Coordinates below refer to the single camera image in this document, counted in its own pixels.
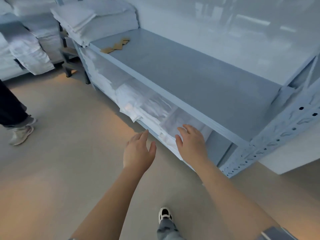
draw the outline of concrete floor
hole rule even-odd
[[[0,129],[0,239],[68,239],[120,173],[126,141],[143,128],[61,70],[7,85],[39,121],[17,147],[7,144],[10,131]],[[281,176],[256,163],[232,181],[297,238],[316,240],[319,171],[319,160]],[[121,239],[156,239],[163,205],[188,240],[231,239],[198,176],[157,141]]]

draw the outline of right hand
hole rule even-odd
[[[199,164],[209,161],[206,142],[202,133],[192,125],[184,124],[182,126],[183,128],[178,127],[178,131],[183,141],[179,135],[175,135],[176,144],[182,159],[196,170],[195,168]]]

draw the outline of gray jeans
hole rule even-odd
[[[176,225],[169,219],[163,219],[157,230],[158,240],[185,240],[180,235]]]

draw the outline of finger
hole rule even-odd
[[[192,133],[195,133],[195,128],[192,126],[192,125],[189,125],[189,124],[183,124],[182,125],[186,131],[188,132],[188,134],[192,134]]]
[[[186,136],[188,136],[188,134],[189,134],[189,133],[186,131],[186,129],[185,129],[185,128],[182,128],[182,127],[178,127],[178,131],[180,132],[180,134],[181,134],[181,136],[182,136],[183,139],[185,139]]]
[[[145,130],[141,137],[140,137],[140,141],[144,142],[144,143],[147,143],[147,139],[148,139],[148,135],[149,135],[149,130]]]
[[[136,140],[139,140],[141,135],[142,135],[143,132],[140,132],[138,134],[135,134],[133,137],[131,137],[130,141],[129,142],[132,142],[132,141],[136,141]]]
[[[178,147],[178,151],[180,152],[180,150],[182,149],[182,146],[183,146],[182,139],[179,135],[175,135],[174,137],[176,138],[176,144]]]
[[[153,159],[156,156],[156,151],[157,151],[156,142],[153,141],[151,142],[150,149],[149,149],[150,156],[152,156]]]

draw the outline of gray metal shelf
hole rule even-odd
[[[123,37],[130,42],[110,54]],[[238,146],[269,122],[265,112],[280,85],[144,29],[89,47]]]

